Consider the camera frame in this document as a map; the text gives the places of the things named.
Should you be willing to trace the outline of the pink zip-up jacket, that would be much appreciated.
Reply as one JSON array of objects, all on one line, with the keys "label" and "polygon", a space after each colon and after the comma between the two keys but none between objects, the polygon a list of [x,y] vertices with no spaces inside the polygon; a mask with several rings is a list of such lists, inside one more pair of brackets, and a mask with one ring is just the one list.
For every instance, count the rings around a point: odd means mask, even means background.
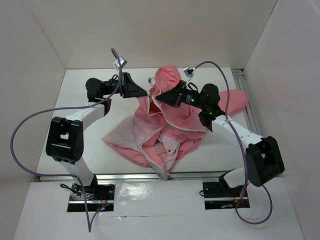
[{"label": "pink zip-up jacket", "polygon": [[157,69],[147,96],[138,97],[139,106],[102,140],[130,162],[153,168],[163,180],[173,165],[196,149],[207,133],[199,120],[199,108],[181,104],[174,108],[156,97],[181,80],[175,65]]}]

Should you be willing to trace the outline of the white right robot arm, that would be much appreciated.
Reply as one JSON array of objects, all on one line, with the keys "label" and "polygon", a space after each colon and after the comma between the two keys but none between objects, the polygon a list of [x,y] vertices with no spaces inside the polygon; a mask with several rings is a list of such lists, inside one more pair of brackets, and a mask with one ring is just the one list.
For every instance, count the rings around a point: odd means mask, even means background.
[{"label": "white right robot arm", "polygon": [[261,187],[285,171],[276,139],[250,132],[233,121],[219,107],[221,98],[216,85],[208,83],[198,92],[187,89],[181,80],[174,88],[156,96],[156,100],[175,108],[187,104],[200,109],[198,116],[204,127],[240,147],[244,166],[221,176],[218,190],[223,196],[230,196],[239,186]]}]

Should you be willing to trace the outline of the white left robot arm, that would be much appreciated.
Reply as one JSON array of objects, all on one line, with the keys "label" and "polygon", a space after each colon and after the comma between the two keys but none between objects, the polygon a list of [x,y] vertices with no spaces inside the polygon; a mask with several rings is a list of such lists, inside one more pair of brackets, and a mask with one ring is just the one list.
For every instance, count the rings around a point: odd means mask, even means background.
[{"label": "white left robot arm", "polygon": [[105,99],[105,95],[114,93],[123,98],[138,98],[147,96],[147,92],[132,80],[128,72],[122,76],[115,74],[108,81],[90,78],[85,88],[89,107],[51,120],[45,152],[72,176],[75,190],[92,200],[103,188],[83,159],[85,129],[110,111],[112,101]]}]

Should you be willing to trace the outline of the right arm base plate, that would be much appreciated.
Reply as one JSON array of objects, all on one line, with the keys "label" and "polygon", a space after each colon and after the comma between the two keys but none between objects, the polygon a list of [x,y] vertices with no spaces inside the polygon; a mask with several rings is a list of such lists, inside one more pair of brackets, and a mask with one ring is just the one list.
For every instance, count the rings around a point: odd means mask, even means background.
[{"label": "right arm base plate", "polygon": [[248,194],[244,198],[240,197],[243,185],[230,188],[222,182],[203,182],[199,195],[204,198],[206,210],[234,209],[240,202],[240,208],[250,208]]}]

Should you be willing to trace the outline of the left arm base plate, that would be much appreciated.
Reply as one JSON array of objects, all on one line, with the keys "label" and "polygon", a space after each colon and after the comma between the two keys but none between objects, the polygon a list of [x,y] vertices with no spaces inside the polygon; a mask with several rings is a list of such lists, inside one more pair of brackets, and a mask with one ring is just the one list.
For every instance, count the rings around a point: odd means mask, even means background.
[{"label": "left arm base plate", "polygon": [[[69,190],[69,200],[67,206],[68,213],[85,212],[84,193],[79,185],[73,184],[71,187],[64,183],[60,187]],[[86,192],[86,202],[88,212],[113,212],[115,199],[115,184],[99,185],[96,193]]]}]

